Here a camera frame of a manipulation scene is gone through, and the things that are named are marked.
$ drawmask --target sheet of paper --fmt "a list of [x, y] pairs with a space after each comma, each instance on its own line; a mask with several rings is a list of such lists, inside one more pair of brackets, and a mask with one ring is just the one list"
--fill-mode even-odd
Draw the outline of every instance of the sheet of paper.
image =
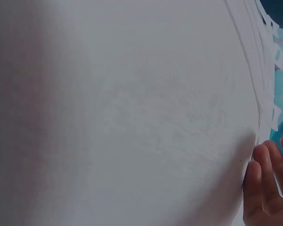
[[229, 7], [2, 0], [0, 225], [229, 226], [262, 75]]

